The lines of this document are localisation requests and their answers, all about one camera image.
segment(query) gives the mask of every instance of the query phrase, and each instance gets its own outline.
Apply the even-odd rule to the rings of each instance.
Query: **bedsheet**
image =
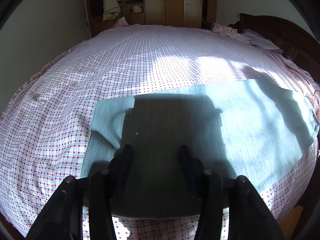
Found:
[[[80,177],[97,101],[260,76],[302,93],[319,120],[315,90],[320,88],[292,61],[211,31],[136,25],[109,29],[84,41],[24,84],[1,116],[1,213],[26,235],[60,182],[68,175]],[[316,139],[290,172],[261,194],[278,221],[304,192],[317,151]],[[184,239],[194,236],[197,219],[114,218],[114,225],[119,239]],[[86,212],[83,220],[84,236],[89,238]],[[222,238],[227,228],[225,210]]]

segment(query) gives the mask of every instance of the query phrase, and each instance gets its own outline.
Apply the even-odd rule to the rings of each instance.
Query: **crumpled clothing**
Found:
[[[103,0],[103,20],[113,20],[121,12],[117,0]]]
[[[226,27],[218,23],[215,23],[211,31],[221,36],[226,36],[226,37],[232,38],[233,40],[250,45],[249,43],[250,38],[244,37],[243,35],[239,34],[237,30],[232,29],[231,27]]]

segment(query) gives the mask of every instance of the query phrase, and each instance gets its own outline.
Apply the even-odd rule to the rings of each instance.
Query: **bed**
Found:
[[[44,66],[16,92],[1,116],[0,212],[4,217],[25,236],[60,182],[68,175],[81,176],[90,122],[95,104],[102,100],[265,76],[284,89],[303,94],[320,119],[320,88],[315,82],[320,80],[320,45],[297,25],[277,17],[241,14],[241,22],[271,39],[284,51],[283,57],[232,41],[230,53],[247,59],[245,64],[224,63],[213,71],[196,60],[216,59],[208,44],[228,50],[228,38],[199,29],[128,27],[122,19]],[[250,61],[250,55],[258,60]],[[279,222],[305,191],[317,153],[315,139],[288,173],[260,192]],[[84,237],[89,238],[86,212],[83,221]],[[188,239],[194,236],[197,222],[198,216],[164,220],[114,217],[118,239],[156,239],[157,235]],[[227,234],[228,209],[221,238],[226,239]]]

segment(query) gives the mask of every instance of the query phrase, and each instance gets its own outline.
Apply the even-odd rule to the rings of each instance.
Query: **shelf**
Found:
[[[143,2],[143,0],[127,0],[125,3],[133,3],[133,2]]]

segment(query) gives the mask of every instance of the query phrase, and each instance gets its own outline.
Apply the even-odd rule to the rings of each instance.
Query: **plaid fabric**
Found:
[[[320,118],[320,88],[293,62],[206,30],[116,27],[60,55],[13,96],[0,120],[0,211],[24,236],[61,181],[80,177],[99,100],[266,76],[298,91]],[[290,172],[261,196],[281,221],[304,192],[317,140]],[[224,213],[221,238],[228,233]],[[87,214],[84,236],[89,238]],[[118,239],[193,238],[198,217],[114,218]]]

